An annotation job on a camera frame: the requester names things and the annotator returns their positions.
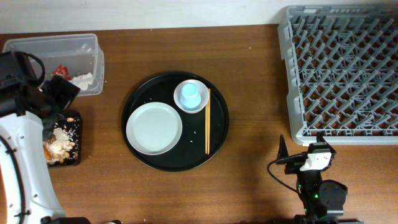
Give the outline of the grey round plate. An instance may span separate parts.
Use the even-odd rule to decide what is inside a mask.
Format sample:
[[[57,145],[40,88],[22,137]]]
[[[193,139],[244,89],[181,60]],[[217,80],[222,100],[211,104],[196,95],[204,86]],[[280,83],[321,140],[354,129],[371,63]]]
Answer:
[[[138,152],[156,156],[170,151],[180,140],[183,124],[177,111],[168,104],[141,105],[126,123],[128,143]]]

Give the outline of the white tissue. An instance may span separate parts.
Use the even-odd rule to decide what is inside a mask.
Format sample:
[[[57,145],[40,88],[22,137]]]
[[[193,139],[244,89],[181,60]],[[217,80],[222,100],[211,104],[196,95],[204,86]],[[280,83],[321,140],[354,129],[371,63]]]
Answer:
[[[70,83],[77,86],[80,90],[86,91],[88,87],[93,83],[94,76],[92,73],[87,73],[84,75],[79,75],[77,77],[73,77],[70,80]]]

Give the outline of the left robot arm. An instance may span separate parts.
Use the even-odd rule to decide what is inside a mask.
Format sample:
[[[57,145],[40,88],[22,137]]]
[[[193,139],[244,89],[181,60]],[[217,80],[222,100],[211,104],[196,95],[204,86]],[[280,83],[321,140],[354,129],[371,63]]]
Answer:
[[[35,55],[1,54],[1,175],[7,223],[88,223],[67,217],[55,195],[43,140],[80,89],[60,76],[45,79],[31,65]]]

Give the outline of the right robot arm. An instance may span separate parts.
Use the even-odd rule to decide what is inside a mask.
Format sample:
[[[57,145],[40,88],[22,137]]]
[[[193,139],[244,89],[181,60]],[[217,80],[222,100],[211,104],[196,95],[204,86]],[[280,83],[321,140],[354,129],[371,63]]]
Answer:
[[[294,223],[341,223],[343,205],[348,188],[335,180],[322,179],[322,172],[331,167],[336,151],[318,133],[316,141],[308,150],[289,155],[283,136],[280,136],[277,158],[273,164],[284,165],[286,175],[297,176],[296,187],[290,190],[297,193],[303,203],[304,214],[296,215]]]

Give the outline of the orange carrot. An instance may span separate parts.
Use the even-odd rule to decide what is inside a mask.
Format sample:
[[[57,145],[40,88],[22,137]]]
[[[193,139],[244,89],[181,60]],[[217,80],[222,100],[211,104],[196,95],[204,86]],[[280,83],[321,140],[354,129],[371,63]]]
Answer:
[[[46,160],[48,160],[48,161],[52,160],[52,155],[45,146],[44,146],[44,155],[45,155]]]

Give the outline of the light blue cup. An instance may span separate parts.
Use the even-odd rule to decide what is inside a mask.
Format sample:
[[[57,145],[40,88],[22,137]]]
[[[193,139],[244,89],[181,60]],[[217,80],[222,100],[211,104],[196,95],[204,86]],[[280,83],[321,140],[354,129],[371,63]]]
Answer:
[[[180,102],[186,110],[192,110],[201,103],[201,95],[196,84],[184,84],[180,92]]]

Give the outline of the wooden chopstick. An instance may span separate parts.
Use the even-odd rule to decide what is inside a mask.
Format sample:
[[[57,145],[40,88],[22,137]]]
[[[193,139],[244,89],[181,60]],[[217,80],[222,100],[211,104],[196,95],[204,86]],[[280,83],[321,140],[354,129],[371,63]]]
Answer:
[[[208,155],[210,155],[210,103],[211,103],[211,90],[208,88]]]
[[[205,106],[205,154],[208,155],[208,104]]]

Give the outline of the pink bowl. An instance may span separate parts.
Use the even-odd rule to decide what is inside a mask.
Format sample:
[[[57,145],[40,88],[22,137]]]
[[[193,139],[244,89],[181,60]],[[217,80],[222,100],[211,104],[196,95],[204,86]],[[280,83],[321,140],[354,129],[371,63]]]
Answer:
[[[187,84],[187,83],[196,84],[196,86],[197,86],[198,89],[199,89],[199,93],[200,93],[200,95],[201,95],[201,103],[200,103],[196,108],[194,108],[194,109],[192,109],[192,110],[186,110],[186,109],[182,106],[182,104],[181,104],[181,102],[180,102],[180,92],[181,92],[181,89],[182,89],[182,87],[184,86],[184,84]],[[184,111],[184,112],[186,112],[186,113],[190,113],[190,114],[198,113],[198,112],[200,112],[200,111],[206,106],[206,104],[207,104],[207,102],[208,102],[208,87],[207,87],[204,83],[202,83],[201,81],[199,81],[199,80],[193,80],[193,79],[191,79],[191,80],[185,80],[185,81],[179,83],[179,84],[177,85],[177,87],[175,88],[175,90],[174,90],[174,102],[175,102],[175,104],[176,104],[182,111]]]

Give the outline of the red snack wrapper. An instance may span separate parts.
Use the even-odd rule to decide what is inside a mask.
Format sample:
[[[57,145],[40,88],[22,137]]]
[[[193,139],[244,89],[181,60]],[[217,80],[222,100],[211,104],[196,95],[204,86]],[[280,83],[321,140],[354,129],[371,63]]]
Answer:
[[[59,65],[58,68],[52,72],[52,76],[60,76],[65,80],[72,80],[72,77],[70,76],[67,67],[63,65]]]

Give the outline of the rice and peanut shell scraps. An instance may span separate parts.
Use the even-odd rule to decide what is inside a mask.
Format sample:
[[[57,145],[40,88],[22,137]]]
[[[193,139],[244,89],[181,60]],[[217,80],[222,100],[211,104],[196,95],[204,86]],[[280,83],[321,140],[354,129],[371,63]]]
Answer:
[[[52,155],[52,160],[46,160],[50,167],[69,166],[75,164],[79,157],[79,130],[80,120],[68,117],[59,119],[54,123],[50,139],[43,140]]]

